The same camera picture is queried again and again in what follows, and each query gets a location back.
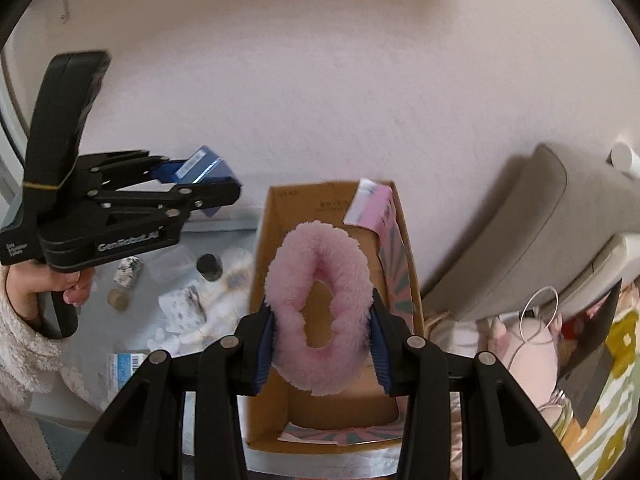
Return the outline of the fluffy white sleeve forearm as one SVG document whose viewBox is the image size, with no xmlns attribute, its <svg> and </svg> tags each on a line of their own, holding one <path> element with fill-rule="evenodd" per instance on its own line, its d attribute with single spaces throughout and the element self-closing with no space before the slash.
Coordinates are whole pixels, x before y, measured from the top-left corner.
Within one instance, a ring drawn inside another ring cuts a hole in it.
<svg viewBox="0 0 640 480">
<path fill-rule="evenodd" d="M 1 289 L 1 408 L 27 408 L 35 393 L 50 393 L 62 367 L 66 340 L 49 339 L 28 326 Z"/>
</svg>

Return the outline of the person's left hand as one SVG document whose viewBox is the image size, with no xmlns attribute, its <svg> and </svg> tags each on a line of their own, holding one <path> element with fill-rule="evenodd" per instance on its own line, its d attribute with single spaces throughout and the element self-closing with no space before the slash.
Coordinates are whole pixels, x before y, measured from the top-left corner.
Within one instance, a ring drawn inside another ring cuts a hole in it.
<svg viewBox="0 0 640 480">
<path fill-rule="evenodd" d="M 23 321 L 37 326 L 40 319 L 39 295 L 62 292 L 64 302 L 78 308 L 90 297 L 93 278 L 93 269 L 65 274 L 53 271 L 45 264 L 24 261 L 9 266 L 6 296 Z"/>
</svg>

